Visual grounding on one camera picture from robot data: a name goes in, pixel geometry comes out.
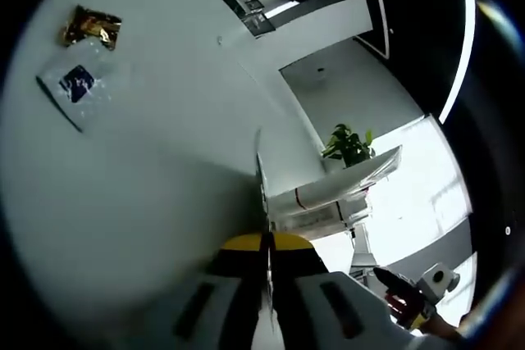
gold snack packet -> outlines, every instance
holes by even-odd
[[[108,49],[115,49],[122,19],[100,11],[77,6],[67,26],[62,30],[62,43],[70,46],[87,36],[95,36]]]

clear plastic bag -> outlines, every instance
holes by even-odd
[[[115,91],[127,85],[127,73],[98,39],[71,45],[49,61],[36,77],[58,110],[84,131]]]

white table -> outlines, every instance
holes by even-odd
[[[114,57],[133,81],[84,134],[34,80],[77,3],[123,19]],[[235,31],[248,33],[221,0],[43,0],[21,37],[2,101],[2,200],[32,284],[80,334],[251,226],[258,127],[271,192],[322,176],[298,118],[217,45]]]

potted plant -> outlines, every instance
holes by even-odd
[[[370,147],[372,144],[372,131],[365,134],[365,141],[361,142],[357,133],[347,125],[338,124],[336,130],[331,134],[331,139],[322,151],[323,158],[341,160],[345,162],[346,168],[354,166],[376,156]]]

red stripe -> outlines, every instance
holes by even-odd
[[[306,208],[303,204],[301,204],[301,201],[299,200],[299,192],[297,191],[297,188],[295,188],[295,201],[297,202],[297,205],[299,205],[301,208],[303,208],[306,211]]]

